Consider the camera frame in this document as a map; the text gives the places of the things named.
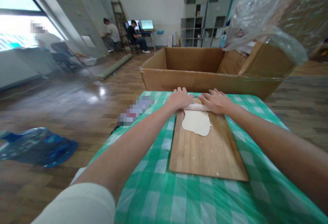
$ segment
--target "computer monitor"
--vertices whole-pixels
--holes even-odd
[[[141,27],[143,30],[153,30],[154,25],[152,20],[141,21]]]
[[[135,30],[139,30],[139,21],[136,21],[137,26],[135,27]]]

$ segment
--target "man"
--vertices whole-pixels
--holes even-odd
[[[140,34],[136,34],[136,31],[134,29],[136,26],[136,21],[132,20],[131,25],[126,29],[127,38],[128,40],[133,41],[135,44],[140,45],[142,53],[148,54],[150,53],[150,51],[148,50],[146,40],[142,39]]]
[[[273,164],[327,214],[328,153],[250,113],[217,89],[209,92],[211,95],[203,93],[198,96],[206,107],[234,120]],[[126,180],[167,120],[192,102],[193,95],[188,95],[184,87],[175,89],[166,104],[131,127],[99,155],[33,224],[114,223],[115,206]]]
[[[119,42],[121,41],[121,38],[119,30],[107,18],[104,18],[104,24],[106,25],[106,32],[104,33],[106,37],[103,37],[102,39],[109,46],[115,47],[118,45],[118,48],[120,49],[121,47],[119,46]]]
[[[44,27],[39,26],[36,23],[31,24],[32,32],[34,33],[34,38],[38,42],[39,47],[42,49],[49,50],[53,60],[61,67],[64,64],[68,69],[76,68],[72,62],[69,61],[69,57],[63,52],[57,52],[52,44],[61,43],[62,40],[54,34],[51,34]]]

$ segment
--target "hand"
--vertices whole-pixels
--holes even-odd
[[[233,105],[230,98],[227,97],[223,92],[218,91],[216,88],[214,90],[209,90],[208,93],[203,93],[199,95],[198,99],[201,100],[206,107],[216,114],[225,114],[226,110]]]
[[[187,107],[189,104],[193,102],[193,95],[190,94],[188,96],[187,90],[183,87],[178,87],[177,89],[174,89],[173,93],[167,100],[167,104],[171,105],[175,108],[175,110]]]

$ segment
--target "green checkered tablecloth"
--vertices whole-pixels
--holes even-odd
[[[134,124],[162,107],[170,94],[144,92],[142,95],[154,96],[155,103]],[[259,98],[228,97],[253,114],[288,129]],[[328,223],[314,203],[228,117],[249,183],[169,172],[175,117],[169,118],[127,180],[115,223]],[[119,127],[92,161],[130,127]]]

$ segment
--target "dough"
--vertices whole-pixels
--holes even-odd
[[[207,136],[210,127],[208,112],[198,110],[184,110],[184,119],[182,121],[182,128],[199,134],[200,136]]]

